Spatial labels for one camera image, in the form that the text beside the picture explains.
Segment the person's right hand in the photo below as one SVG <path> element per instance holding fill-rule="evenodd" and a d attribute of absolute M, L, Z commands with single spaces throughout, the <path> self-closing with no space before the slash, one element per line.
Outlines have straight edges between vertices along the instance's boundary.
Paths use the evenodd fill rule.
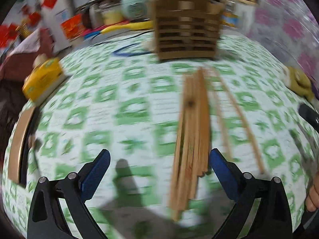
<path fill-rule="evenodd" d="M 308 196 L 305 200 L 305 206 L 309 212 L 314 212 L 319 208 L 319 174 L 316 173 L 313 183 L 309 189 Z"/>

